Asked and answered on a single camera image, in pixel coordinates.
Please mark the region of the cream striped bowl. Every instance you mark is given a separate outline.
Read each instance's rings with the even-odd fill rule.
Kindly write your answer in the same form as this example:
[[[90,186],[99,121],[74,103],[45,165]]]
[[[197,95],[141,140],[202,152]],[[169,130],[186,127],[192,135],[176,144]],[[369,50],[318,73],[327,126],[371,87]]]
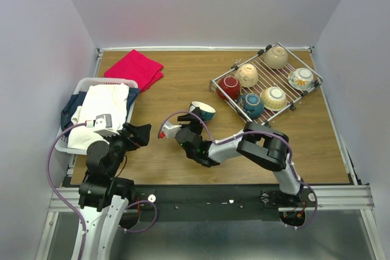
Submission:
[[[280,111],[287,106],[287,97],[285,92],[277,87],[272,86],[263,90],[260,94],[264,102],[264,107],[271,111]]]

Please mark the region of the white laundry basket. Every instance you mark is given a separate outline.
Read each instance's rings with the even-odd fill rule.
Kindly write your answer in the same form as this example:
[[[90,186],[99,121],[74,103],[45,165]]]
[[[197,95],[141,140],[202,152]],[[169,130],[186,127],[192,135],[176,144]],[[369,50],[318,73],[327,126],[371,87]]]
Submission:
[[[82,79],[74,90],[85,93],[82,104],[71,115],[71,122],[83,123],[93,121],[97,117],[108,114],[115,133],[122,129],[125,122],[130,122],[134,100],[129,97],[130,90],[138,90],[134,80],[87,77]],[[86,126],[71,130],[68,136],[58,131],[60,139],[54,144],[59,152],[74,155],[86,155],[87,147],[95,141],[103,140],[103,136]]]

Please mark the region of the teal white bowl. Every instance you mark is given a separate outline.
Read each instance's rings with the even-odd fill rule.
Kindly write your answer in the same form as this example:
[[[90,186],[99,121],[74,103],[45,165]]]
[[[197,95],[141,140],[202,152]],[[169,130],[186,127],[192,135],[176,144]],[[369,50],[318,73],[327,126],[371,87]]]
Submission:
[[[193,110],[196,107],[199,107],[203,111],[204,122],[210,122],[216,114],[216,110],[213,107],[211,107],[210,105],[205,104],[203,102],[199,102],[199,101],[195,101],[195,100],[191,101],[189,111],[193,112]]]

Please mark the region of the white floral bowl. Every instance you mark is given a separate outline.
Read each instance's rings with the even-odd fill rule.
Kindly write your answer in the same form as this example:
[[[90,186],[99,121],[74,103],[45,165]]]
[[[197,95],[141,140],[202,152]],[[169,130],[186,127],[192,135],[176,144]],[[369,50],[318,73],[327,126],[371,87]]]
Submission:
[[[288,82],[296,90],[308,91],[313,87],[314,75],[307,68],[297,68],[289,74]]]

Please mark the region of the plain beige bowl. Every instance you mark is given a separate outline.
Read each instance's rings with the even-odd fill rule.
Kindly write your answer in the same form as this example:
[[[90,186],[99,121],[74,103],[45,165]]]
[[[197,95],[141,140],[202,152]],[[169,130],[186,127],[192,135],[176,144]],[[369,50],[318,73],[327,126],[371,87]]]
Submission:
[[[264,53],[263,60],[271,69],[282,69],[288,63],[288,53],[283,47],[274,46]]]

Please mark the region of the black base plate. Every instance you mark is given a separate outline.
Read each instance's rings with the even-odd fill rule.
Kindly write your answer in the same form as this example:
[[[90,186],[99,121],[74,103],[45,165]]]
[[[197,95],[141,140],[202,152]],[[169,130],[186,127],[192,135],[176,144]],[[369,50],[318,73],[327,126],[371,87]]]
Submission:
[[[276,184],[147,185],[128,191],[137,206],[130,213],[142,221],[156,217],[161,222],[211,222],[233,220],[278,221],[292,212],[315,207],[312,191],[302,187],[300,195],[282,195]]]

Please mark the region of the navy blue garment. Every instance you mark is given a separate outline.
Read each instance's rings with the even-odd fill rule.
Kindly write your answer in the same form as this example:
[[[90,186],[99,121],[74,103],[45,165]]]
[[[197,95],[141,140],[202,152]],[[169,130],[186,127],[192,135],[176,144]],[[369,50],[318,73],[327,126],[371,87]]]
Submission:
[[[127,116],[128,118],[130,116],[130,108],[133,105],[135,99],[140,94],[140,89],[138,88],[129,88],[129,94],[127,96],[127,102],[126,102],[126,110],[127,110]],[[73,125],[71,122],[71,118],[73,114],[76,112],[78,106],[82,106],[84,99],[87,95],[86,91],[79,91],[77,94],[73,94],[68,103],[65,105],[61,112],[60,116],[60,129],[61,131],[66,130],[70,126]]]

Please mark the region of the red bowl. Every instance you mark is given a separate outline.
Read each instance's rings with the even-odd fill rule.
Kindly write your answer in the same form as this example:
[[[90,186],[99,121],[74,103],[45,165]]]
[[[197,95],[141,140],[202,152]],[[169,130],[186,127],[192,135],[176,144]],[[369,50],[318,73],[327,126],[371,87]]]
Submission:
[[[239,98],[241,85],[236,77],[225,76],[218,82],[218,85],[232,100],[237,100],[237,98]]]

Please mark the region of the beige bowl with drawing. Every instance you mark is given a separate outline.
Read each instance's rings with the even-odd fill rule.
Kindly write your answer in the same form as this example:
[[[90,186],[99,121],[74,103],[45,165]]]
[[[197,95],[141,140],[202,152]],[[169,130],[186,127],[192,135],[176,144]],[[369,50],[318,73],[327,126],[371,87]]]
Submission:
[[[246,63],[241,65],[234,73],[241,87],[250,88],[258,82],[258,71],[253,64]]]

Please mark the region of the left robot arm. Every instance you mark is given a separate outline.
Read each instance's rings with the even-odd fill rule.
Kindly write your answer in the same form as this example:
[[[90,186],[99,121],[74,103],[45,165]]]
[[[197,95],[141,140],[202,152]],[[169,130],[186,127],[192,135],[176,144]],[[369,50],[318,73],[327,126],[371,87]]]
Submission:
[[[81,215],[73,259],[108,259],[119,222],[135,203],[135,183],[116,173],[129,151],[147,146],[151,125],[125,123],[117,135],[87,148],[87,171],[79,186]]]

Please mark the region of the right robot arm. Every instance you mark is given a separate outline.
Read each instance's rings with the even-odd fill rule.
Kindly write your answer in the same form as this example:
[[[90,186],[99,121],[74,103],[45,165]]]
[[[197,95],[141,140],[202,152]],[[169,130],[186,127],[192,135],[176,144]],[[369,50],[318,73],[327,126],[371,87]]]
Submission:
[[[302,202],[304,182],[292,165],[292,150],[284,133],[248,122],[242,130],[227,138],[204,140],[202,131],[208,128],[199,108],[184,112],[177,120],[186,123],[173,127],[165,122],[162,132],[174,135],[187,158],[203,167],[214,167],[243,156],[274,174],[279,185],[275,193],[276,204],[298,206]]]

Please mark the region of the red folded cloth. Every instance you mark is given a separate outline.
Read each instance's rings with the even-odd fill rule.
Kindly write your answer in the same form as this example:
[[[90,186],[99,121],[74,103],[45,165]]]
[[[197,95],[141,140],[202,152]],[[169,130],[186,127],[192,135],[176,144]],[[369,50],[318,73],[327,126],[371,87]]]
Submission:
[[[163,65],[132,50],[104,72],[105,78],[133,80],[143,93],[163,78]]]

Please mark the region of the aluminium frame rail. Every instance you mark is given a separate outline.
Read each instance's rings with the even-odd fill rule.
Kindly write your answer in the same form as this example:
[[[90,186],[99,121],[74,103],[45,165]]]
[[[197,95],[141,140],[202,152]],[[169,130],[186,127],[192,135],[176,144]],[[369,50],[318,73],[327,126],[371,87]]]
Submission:
[[[318,210],[374,209],[374,200],[369,185],[318,185],[312,186],[318,202]],[[79,209],[78,188],[58,188],[61,195]],[[67,213],[72,210],[55,194],[49,203],[50,213]]]

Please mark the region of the white cloth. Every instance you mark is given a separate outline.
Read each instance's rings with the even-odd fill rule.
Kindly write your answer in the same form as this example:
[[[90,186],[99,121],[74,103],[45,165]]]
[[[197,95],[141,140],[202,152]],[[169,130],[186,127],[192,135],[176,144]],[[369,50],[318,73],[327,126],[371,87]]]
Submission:
[[[128,94],[129,87],[123,83],[90,86],[77,117],[78,123],[92,121],[100,114],[111,114],[113,128],[119,130],[126,121]],[[90,144],[103,140],[101,135],[94,133],[91,129],[77,127],[70,131],[68,147],[87,150]]]

